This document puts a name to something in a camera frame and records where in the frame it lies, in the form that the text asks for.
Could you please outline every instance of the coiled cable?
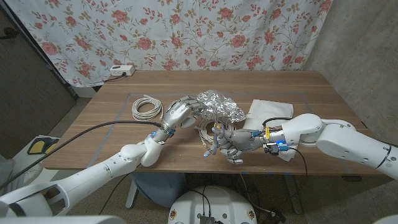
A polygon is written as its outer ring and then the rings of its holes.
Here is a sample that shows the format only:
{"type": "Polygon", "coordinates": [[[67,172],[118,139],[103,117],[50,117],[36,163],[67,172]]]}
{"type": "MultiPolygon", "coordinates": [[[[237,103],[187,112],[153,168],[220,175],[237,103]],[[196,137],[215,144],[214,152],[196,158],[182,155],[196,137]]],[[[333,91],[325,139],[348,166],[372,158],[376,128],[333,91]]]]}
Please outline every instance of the coiled cable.
{"type": "MultiPolygon", "coordinates": [[[[228,118],[217,118],[219,123],[222,123],[225,127],[225,130],[227,131],[234,131],[236,130],[236,126],[228,119],[228,118]]],[[[208,141],[210,144],[213,143],[213,135],[209,136],[207,134],[207,126],[210,123],[214,123],[216,120],[215,119],[203,119],[200,121],[199,127],[195,126],[194,128],[198,130],[199,132],[199,137],[201,140],[201,143],[203,147],[208,148],[206,141],[208,141]]]]}
{"type": "Polygon", "coordinates": [[[156,117],[156,115],[162,111],[162,115],[159,118],[159,121],[161,121],[163,119],[163,106],[162,106],[162,102],[160,102],[160,100],[155,99],[151,96],[148,95],[144,95],[143,98],[139,98],[138,100],[136,100],[133,104],[132,104],[132,117],[134,119],[136,119],[137,121],[149,121],[152,118],[156,117]],[[150,110],[150,111],[146,111],[146,112],[138,112],[138,108],[142,105],[145,104],[153,104],[155,106],[154,109],[150,110]]]}

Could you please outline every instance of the white power strip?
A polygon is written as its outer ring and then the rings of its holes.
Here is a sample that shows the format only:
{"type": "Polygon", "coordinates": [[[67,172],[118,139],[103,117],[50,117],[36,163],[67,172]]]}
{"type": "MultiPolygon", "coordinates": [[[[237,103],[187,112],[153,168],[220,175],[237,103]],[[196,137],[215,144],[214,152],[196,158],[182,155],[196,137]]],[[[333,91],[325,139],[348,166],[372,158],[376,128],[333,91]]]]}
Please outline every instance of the white power strip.
{"type": "Polygon", "coordinates": [[[112,76],[118,77],[121,76],[123,72],[126,72],[126,76],[131,76],[135,69],[132,65],[113,65],[109,71],[111,71],[112,76]]]}

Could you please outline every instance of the white fabric backdrop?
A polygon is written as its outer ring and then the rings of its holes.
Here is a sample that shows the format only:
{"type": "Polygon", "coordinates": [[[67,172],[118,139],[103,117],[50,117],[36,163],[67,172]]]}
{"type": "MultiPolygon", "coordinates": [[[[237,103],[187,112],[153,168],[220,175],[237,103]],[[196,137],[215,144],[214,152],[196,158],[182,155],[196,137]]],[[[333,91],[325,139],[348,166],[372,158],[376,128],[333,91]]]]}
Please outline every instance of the white fabric backdrop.
{"type": "Polygon", "coordinates": [[[300,70],[331,0],[6,0],[63,78],[139,70],[300,70]]]}

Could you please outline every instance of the robotic arm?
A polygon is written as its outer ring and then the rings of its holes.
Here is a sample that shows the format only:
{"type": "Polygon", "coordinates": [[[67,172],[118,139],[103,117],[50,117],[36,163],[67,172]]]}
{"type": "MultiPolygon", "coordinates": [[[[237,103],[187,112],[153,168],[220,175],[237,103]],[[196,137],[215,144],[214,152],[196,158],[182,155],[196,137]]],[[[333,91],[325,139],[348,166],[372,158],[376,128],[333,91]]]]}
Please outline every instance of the robotic arm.
{"type": "Polygon", "coordinates": [[[220,153],[233,164],[242,164],[240,156],[263,147],[265,152],[278,155],[299,144],[318,147],[323,153],[348,161],[365,164],[383,174],[398,179],[398,148],[357,132],[352,124],[342,120],[320,119],[315,114],[300,116],[282,123],[282,129],[269,132],[239,129],[232,132],[214,127],[218,134],[216,145],[205,156],[220,153]]]}
{"type": "Polygon", "coordinates": [[[133,172],[139,163],[146,167],[153,165],[175,128],[191,126],[203,106],[190,96],[174,101],[166,111],[162,127],[144,141],[123,146],[109,159],[65,179],[28,185],[0,197],[0,217],[65,215],[113,178],[133,172]]]}

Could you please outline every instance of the aluminum foil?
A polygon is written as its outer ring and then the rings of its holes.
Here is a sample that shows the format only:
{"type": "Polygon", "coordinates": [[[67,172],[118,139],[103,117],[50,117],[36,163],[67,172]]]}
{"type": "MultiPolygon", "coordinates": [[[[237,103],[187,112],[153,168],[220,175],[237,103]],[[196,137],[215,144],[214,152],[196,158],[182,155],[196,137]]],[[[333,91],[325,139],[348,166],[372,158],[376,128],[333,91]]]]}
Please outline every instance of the aluminum foil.
{"type": "Polygon", "coordinates": [[[205,119],[228,118],[232,123],[243,121],[246,115],[231,99],[217,90],[208,90],[197,95],[197,100],[207,106],[201,112],[205,119]]]}

